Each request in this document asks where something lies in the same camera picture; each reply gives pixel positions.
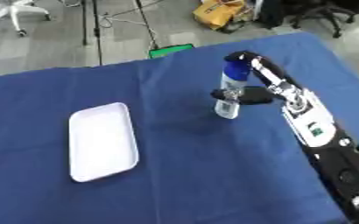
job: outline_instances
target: bottle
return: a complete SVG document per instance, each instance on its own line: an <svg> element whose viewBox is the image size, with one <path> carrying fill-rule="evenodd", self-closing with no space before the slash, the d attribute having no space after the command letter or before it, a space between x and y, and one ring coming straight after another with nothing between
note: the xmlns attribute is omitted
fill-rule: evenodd
<svg viewBox="0 0 359 224"><path fill-rule="evenodd" d="M243 61L228 61L222 73L221 88L244 88L250 74L250 64ZM234 119L238 117L240 105L237 102L217 100L215 112L221 117Z"/></svg>

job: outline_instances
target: metal stand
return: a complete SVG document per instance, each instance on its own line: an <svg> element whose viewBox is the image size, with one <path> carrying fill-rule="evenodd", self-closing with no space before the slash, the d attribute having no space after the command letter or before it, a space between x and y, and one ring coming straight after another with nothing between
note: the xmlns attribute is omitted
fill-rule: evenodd
<svg viewBox="0 0 359 224"><path fill-rule="evenodd" d="M87 9L86 9L86 0L81 0L82 7L82 23L83 23L83 45L87 45Z"/></svg>
<svg viewBox="0 0 359 224"><path fill-rule="evenodd" d="M151 28L150 28L150 25L148 24L148 20L145 17L145 14L144 14L144 11L143 11L143 5L141 4L140 0L136 0L136 4L137 4L138 9L140 10L140 14L143 17L145 25L147 26L147 30L148 30L148 32L150 34L150 38L152 40L152 49L157 50L159 48L159 46L157 44L157 41L156 41L155 37L153 36L153 33L151 31Z"/></svg>
<svg viewBox="0 0 359 224"><path fill-rule="evenodd" d="M83 10L83 45L87 45L87 5L86 0L81 0L82 10ZM101 28L99 26L99 17L98 17L98 3L96 0L92 0L93 12L94 12L94 35L96 37L99 65L102 66L102 42L101 42Z"/></svg>

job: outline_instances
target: table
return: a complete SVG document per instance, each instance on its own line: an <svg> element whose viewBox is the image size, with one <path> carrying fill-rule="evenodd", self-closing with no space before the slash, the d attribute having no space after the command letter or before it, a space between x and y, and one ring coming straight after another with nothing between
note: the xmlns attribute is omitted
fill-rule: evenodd
<svg viewBox="0 0 359 224"><path fill-rule="evenodd" d="M278 102L243 107L234 121L214 113L209 93L219 86L223 57L245 49L270 57L315 91L359 140L359 79L307 33L162 59L7 75L0 77L0 223L344 220ZM253 77L250 84L259 81ZM140 163L109 178L75 183L68 175L68 117L112 102L130 108Z"/></svg>

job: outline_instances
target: white tray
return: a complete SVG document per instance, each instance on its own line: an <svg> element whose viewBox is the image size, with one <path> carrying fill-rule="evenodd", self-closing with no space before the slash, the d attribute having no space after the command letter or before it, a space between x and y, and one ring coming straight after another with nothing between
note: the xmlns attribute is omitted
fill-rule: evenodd
<svg viewBox="0 0 359 224"><path fill-rule="evenodd" d="M69 146L70 175L78 182L124 172L138 162L129 111L121 102L72 114Z"/></svg>

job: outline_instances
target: chair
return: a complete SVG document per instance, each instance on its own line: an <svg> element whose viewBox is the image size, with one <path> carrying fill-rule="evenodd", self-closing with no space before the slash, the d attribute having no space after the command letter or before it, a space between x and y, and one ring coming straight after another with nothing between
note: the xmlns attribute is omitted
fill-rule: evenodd
<svg viewBox="0 0 359 224"><path fill-rule="evenodd" d="M335 17L335 13L342 13L348 16L346 23L351 24L355 22L355 13L351 10L343 9L332 4L327 0L307 0L306 3L299 7L297 16L292 20L292 28L299 29L299 23L306 18L311 18L321 15L331 22L334 27L334 38L341 37L341 27Z"/></svg>
<svg viewBox="0 0 359 224"><path fill-rule="evenodd" d="M20 28L18 22L18 13L19 12L36 12L45 15L47 21L51 20L50 14L47 10L36 7L34 0L18 0L14 3L9 3L4 7L0 8L0 18L3 18L7 15L11 15L11 20L15 26L16 31L18 32L19 37L25 37L27 32Z"/></svg>

